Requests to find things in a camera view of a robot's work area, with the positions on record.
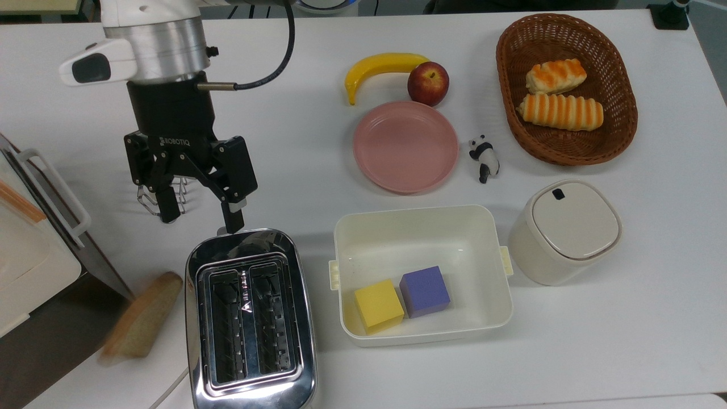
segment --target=pink plate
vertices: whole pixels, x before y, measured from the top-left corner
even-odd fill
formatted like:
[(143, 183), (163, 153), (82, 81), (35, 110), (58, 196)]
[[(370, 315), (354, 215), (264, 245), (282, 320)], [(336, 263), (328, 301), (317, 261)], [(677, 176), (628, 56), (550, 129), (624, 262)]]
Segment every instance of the pink plate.
[(377, 185), (400, 194), (438, 186), (454, 169), (457, 134), (434, 108), (414, 101), (385, 103), (356, 127), (353, 156)]

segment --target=apple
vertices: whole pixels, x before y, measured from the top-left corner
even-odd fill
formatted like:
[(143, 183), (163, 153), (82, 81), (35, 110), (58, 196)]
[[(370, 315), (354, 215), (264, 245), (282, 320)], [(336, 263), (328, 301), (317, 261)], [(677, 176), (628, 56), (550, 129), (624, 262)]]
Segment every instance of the apple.
[(449, 75), (443, 66), (427, 61), (411, 71), (406, 88), (411, 100), (435, 106), (447, 95)]

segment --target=toy panda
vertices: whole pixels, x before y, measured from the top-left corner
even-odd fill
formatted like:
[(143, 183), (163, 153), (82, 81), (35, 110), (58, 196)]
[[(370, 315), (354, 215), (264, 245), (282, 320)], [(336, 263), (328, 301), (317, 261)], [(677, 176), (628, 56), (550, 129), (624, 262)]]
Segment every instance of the toy panda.
[(480, 162), (480, 183), (487, 183), (490, 175), (499, 172), (499, 160), (490, 142), (485, 142), (485, 135), (470, 141), (470, 156)]

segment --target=toaster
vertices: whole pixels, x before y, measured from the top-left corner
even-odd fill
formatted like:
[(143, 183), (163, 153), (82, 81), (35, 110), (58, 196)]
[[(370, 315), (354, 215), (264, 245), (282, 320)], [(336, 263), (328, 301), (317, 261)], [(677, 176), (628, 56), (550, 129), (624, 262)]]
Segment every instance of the toaster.
[(202, 242), (185, 274), (196, 409), (311, 408), (316, 353), (293, 241), (263, 229)]

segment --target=banana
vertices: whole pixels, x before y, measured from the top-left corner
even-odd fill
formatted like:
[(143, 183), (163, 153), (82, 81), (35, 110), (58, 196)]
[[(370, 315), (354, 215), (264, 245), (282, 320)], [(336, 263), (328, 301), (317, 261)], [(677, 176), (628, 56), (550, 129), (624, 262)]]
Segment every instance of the banana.
[(427, 61), (429, 61), (429, 58), (423, 55), (408, 52), (385, 52), (358, 61), (348, 70), (344, 82), (346, 92), (348, 92), (348, 103), (351, 105), (356, 104), (356, 90), (367, 78), (383, 73), (408, 73), (415, 69), (417, 65)]

